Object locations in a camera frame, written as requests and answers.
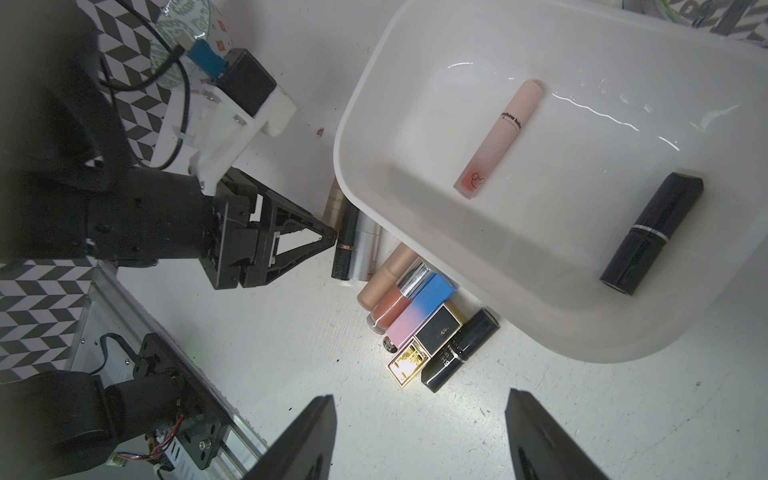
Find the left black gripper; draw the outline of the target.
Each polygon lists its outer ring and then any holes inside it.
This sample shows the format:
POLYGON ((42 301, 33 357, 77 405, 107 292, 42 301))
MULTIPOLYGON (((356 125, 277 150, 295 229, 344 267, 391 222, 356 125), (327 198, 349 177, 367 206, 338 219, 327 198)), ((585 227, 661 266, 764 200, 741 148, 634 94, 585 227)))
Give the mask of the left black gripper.
POLYGON ((212 241, 201 265, 215 290, 266 286, 329 249, 336 231, 247 173, 230 168, 212 198, 212 241), (257 222, 251 215, 257 216, 257 222), (273 234, 261 233, 266 226, 273 234), (277 254, 281 235, 309 230, 320 238, 277 254))

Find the black lipstick silver band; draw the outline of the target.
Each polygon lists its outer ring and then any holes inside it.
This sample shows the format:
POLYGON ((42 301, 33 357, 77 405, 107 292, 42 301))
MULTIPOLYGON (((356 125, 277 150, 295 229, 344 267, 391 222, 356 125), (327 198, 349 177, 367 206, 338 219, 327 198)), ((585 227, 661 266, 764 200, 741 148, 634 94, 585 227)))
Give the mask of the black lipstick silver band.
POLYGON ((600 282, 632 296, 703 192, 701 178, 670 173, 630 227, 600 282))

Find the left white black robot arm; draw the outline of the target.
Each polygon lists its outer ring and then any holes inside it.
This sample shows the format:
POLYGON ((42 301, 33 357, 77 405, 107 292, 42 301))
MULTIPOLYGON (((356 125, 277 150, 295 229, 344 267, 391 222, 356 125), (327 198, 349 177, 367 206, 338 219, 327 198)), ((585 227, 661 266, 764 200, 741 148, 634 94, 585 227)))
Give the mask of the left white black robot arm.
MULTIPOLYGON (((91 17, 72 1, 1 5, 1 258, 92 257, 129 268, 197 259, 217 290, 265 286, 330 248, 335 231, 235 167, 259 132, 279 135, 296 111, 247 50, 218 53, 177 20, 154 83, 189 58, 208 77, 207 104, 182 108, 177 134, 195 153, 187 174, 140 164, 107 91, 91 17)), ((1 388, 1 475, 55 479, 127 461, 120 445, 164 438, 207 468, 231 416, 158 334, 128 351, 131 380, 52 371, 1 388)))

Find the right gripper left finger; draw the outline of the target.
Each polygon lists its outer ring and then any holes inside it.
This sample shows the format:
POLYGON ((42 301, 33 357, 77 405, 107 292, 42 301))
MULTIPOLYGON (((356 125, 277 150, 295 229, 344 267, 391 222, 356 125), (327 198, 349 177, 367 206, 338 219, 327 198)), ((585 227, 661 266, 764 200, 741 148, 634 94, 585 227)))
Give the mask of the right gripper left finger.
POLYGON ((333 396, 315 397, 243 480, 328 479, 336 432, 333 396))

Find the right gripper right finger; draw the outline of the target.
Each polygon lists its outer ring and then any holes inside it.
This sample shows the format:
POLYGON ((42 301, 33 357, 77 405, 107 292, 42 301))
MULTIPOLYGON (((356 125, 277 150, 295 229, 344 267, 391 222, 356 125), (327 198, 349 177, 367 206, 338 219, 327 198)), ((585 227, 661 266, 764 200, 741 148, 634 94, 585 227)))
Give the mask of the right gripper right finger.
POLYGON ((530 392, 510 390, 505 419, 516 479, 608 479, 530 392))

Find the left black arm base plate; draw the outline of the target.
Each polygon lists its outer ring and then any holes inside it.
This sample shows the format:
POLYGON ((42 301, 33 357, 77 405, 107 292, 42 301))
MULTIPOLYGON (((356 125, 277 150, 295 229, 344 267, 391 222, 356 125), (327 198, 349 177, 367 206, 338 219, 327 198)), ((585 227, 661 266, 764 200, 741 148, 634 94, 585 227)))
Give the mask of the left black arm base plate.
POLYGON ((230 417, 186 360, 158 333, 144 336, 133 378, 162 417, 182 422, 176 438, 193 463, 207 469, 224 444, 230 417))

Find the white plastic storage box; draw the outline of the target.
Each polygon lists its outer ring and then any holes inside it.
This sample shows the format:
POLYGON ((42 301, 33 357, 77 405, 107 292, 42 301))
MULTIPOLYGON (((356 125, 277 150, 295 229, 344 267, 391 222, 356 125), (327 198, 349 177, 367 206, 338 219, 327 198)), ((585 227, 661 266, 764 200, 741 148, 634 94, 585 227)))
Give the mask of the white plastic storage box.
POLYGON ((587 1, 409 1, 338 128, 368 216, 542 346, 639 359, 767 235, 767 53, 587 1), (544 90, 478 193, 454 184, 526 80, 544 90), (704 192, 632 296, 599 278, 670 173, 704 192))

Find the pink lip gloss tube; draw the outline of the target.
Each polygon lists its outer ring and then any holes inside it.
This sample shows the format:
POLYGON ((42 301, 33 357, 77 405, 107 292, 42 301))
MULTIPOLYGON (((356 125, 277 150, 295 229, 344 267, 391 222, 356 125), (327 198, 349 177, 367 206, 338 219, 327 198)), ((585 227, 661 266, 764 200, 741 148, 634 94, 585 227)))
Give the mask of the pink lip gloss tube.
POLYGON ((478 193, 543 96, 543 87, 538 82, 522 83, 455 182, 454 188, 462 196, 472 199, 478 193))

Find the beige tan lipstick tube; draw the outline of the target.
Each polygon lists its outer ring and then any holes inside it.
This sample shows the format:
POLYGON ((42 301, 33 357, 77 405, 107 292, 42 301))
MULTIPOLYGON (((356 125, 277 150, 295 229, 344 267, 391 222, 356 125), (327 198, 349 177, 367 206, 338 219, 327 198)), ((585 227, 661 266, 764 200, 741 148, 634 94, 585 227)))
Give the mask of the beige tan lipstick tube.
POLYGON ((414 250, 400 243, 358 294, 360 306, 365 311, 372 311, 417 258, 414 250))

